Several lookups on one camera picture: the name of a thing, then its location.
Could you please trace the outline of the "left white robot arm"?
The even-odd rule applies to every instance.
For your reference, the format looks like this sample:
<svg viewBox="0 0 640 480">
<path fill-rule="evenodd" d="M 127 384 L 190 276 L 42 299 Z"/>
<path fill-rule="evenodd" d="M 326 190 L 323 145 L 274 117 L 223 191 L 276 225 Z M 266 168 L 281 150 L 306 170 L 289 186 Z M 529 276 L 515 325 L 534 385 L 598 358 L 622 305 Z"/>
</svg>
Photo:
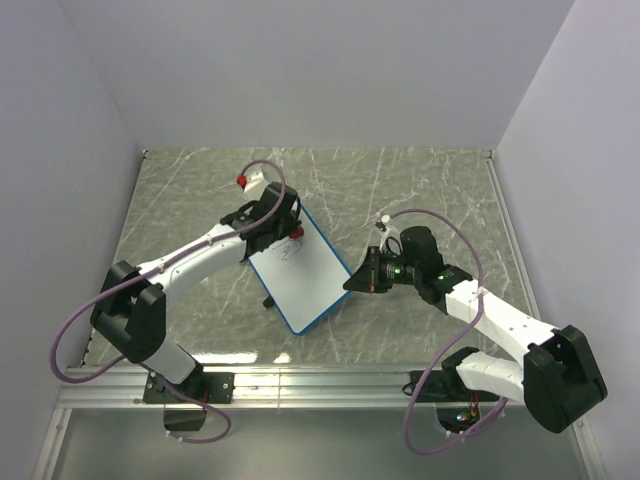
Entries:
<svg viewBox="0 0 640 480">
<path fill-rule="evenodd" d="M 202 399 L 202 365 L 167 330 L 170 302 L 216 272 L 300 233 L 300 211 L 297 191 L 272 182 L 258 199 L 176 251 L 138 266 L 116 263 L 91 314 L 92 327 L 129 362 L 164 377 L 178 401 Z"/>
</svg>

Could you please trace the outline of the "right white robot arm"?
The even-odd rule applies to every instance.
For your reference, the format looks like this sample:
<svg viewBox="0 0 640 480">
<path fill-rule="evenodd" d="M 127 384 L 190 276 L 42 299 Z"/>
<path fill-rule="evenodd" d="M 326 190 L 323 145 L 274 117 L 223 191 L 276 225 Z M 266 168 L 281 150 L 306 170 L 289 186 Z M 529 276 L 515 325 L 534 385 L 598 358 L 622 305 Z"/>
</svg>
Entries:
<svg viewBox="0 0 640 480">
<path fill-rule="evenodd" d="M 471 274 L 444 262 L 427 227 L 407 228 L 395 241 L 397 251 L 387 242 L 369 247 L 344 289 L 382 294 L 410 285 L 427 304 L 473 326 L 509 356 L 463 347 L 425 382 L 411 372 L 408 386 L 418 401 L 505 397 L 524 404 L 546 430 L 560 433 L 606 399 L 606 384 L 582 331 L 539 321 L 480 287 Z"/>
</svg>

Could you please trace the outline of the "blue framed whiteboard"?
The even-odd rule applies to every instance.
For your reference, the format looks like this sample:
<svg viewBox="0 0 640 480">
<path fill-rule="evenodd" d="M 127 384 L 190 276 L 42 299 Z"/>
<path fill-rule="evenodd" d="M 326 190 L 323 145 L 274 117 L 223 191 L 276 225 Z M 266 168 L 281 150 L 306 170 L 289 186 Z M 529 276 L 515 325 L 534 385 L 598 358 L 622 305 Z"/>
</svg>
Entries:
<svg viewBox="0 0 640 480">
<path fill-rule="evenodd" d="M 301 237 L 280 240 L 249 258 L 294 335 L 305 334 L 349 295 L 343 284 L 351 276 L 306 208 L 301 209 L 300 220 Z"/>
</svg>

